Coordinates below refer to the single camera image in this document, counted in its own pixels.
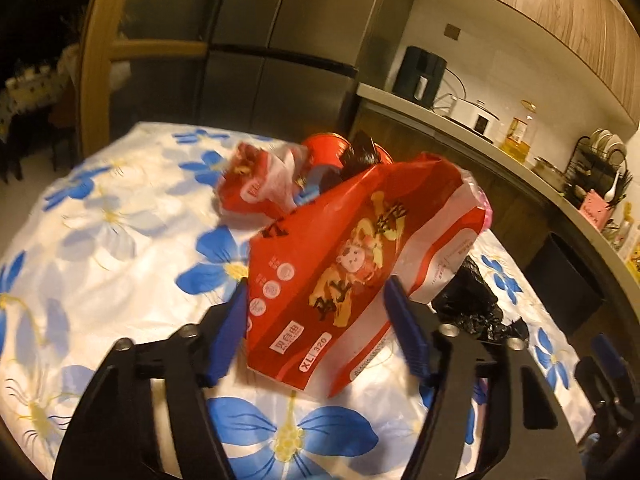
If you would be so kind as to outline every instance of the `yellow oil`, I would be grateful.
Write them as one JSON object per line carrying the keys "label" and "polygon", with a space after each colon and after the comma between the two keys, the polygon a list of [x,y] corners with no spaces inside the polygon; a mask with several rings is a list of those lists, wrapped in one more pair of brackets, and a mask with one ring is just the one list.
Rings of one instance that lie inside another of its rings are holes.
{"label": "yellow oil", "polygon": [[527,155],[529,155],[530,146],[524,142],[518,142],[517,140],[507,137],[504,139],[500,149],[503,150],[511,158],[517,160],[520,164],[524,164]]}

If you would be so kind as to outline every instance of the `metal screw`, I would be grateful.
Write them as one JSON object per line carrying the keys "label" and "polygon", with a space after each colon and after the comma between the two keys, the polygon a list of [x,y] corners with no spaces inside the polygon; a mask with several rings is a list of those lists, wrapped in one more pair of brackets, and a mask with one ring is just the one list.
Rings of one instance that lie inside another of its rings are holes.
{"label": "metal screw", "polygon": [[133,341],[128,337],[123,337],[116,341],[116,344],[113,346],[117,351],[129,350],[133,347]]}
{"label": "metal screw", "polygon": [[184,338],[196,337],[198,335],[198,327],[193,323],[189,323],[188,325],[181,327],[181,329],[178,330],[178,333],[180,334],[180,337]]}
{"label": "metal screw", "polygon": [[447,337],[456,337],[460,334],[460,329],[455,325],[443,323],[438,327],[438,332]]}
{"label": "metal screw", "polygon": [[524,350],[527,347],[524,341],[522,339],[518,339],[517,337],[508,338],[507,346],[511,348],[511,350]]}

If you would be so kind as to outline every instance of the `black air fryer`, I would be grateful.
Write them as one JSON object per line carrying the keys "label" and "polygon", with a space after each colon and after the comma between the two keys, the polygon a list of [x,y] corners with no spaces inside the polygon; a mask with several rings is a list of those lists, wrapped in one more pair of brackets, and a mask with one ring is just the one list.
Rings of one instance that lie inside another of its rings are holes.
{"label": "black air fryer", "polygon": [[440,88],[447,61],[417,46],[408,46],[398,71],[393,93],[431,108]]}

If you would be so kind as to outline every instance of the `trash can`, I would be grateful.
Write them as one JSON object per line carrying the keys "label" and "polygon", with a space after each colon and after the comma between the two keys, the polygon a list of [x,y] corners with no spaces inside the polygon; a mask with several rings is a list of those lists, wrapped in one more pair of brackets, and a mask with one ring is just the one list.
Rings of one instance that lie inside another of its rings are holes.
{"label": "trash can", "polygon": [[547,237],[524,275],[566,335],[573,334],[604,301],[589,267],[556,233]]}

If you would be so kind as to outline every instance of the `rice cooker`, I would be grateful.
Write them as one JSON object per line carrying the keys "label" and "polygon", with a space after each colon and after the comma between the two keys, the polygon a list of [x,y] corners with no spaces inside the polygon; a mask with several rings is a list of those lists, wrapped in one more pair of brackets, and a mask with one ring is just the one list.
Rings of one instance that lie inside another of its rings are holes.
{"label": "rice cooker", "polygon": [[482,101],[472,103],[464,99],[454,98],[447,117],[473,133],[493,141],[496,123],[500,120],[484,107]]}

